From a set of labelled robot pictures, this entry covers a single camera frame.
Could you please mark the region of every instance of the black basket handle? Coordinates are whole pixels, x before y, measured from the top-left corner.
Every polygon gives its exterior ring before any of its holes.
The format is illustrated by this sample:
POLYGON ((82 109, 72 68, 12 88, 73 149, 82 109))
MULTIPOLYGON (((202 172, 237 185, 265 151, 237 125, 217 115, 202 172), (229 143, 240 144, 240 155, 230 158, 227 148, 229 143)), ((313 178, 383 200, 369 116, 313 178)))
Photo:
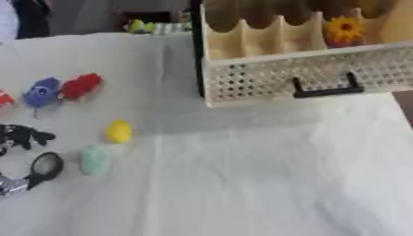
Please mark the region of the black basket handle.
POLYGON ((349 87, 347 88, 329 88, 329 89, 322 89, 322 90, 312 90, 312 91, 304 91, 301 86, 300 79, 298 77, 294 77, 292 79, 292 83, 294 84, 295 93, 294 98, 296 99, 305 99, 311 97, 323 97, 323 96, 331 96, 331 95, 342 95, 342 94, 351 94, 351 93, 361 93, 364 92, 364 87, 359 84, 357 81, 356 75, 352 72, 348 72, 346 74, 348 79, 349 87))

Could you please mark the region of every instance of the light green ball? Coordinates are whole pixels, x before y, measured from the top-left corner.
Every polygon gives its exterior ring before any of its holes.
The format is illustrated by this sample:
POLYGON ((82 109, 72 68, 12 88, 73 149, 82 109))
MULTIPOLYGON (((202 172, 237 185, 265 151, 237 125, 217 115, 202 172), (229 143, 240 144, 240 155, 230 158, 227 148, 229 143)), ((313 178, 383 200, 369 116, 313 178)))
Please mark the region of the light green ball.
POLYGON ((111 157, 99 147, 80 151, 80 170, 86 175, 102 175, 111 167, 111 157))

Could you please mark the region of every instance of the perforated basket side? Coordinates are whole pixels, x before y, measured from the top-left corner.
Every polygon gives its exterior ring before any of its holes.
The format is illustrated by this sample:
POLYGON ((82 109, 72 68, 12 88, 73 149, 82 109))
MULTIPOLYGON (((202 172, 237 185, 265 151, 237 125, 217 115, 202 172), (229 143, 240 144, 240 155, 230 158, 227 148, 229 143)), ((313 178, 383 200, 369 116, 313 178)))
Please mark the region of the perforated basket side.
POLYGON ((231 60, 230 65, 209 64, 204 69, 206 101, 210 106, 236 102, 292 99, 294 77, 303 89, 335 89, 348 86, 345 74, 353 72, 366 93, 408 90, 413 86, 413 47, 321 54, 274 60, 263 57, 231 60))

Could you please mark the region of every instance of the storage basket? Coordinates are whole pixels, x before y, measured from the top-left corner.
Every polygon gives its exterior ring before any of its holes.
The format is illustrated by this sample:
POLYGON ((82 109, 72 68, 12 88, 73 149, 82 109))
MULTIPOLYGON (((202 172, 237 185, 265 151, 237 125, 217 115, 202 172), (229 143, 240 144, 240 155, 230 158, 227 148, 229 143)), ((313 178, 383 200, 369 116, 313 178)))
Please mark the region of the storage basket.
POLYGON ((299 26, 274 16, 268 27, 252 29, 241 19, 221 33, 206 23, 202 4, 192 9, 200 92, 211 107, 413 87, 411 0, 374 19, 354 8, 363 45, 338 49, 327 49, 321 12, 299 26))

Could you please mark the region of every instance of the yellow ball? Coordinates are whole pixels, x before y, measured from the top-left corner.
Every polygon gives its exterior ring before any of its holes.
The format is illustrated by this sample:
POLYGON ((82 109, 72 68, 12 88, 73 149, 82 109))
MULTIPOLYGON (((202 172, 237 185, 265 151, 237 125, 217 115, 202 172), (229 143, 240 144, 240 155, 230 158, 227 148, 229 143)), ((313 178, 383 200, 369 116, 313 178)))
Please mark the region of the yellow ball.
POLYGON ((123 120, 112 122, 106 130, 106 138, 116 144, 122 144, 132 139, 132 126, 123 120))

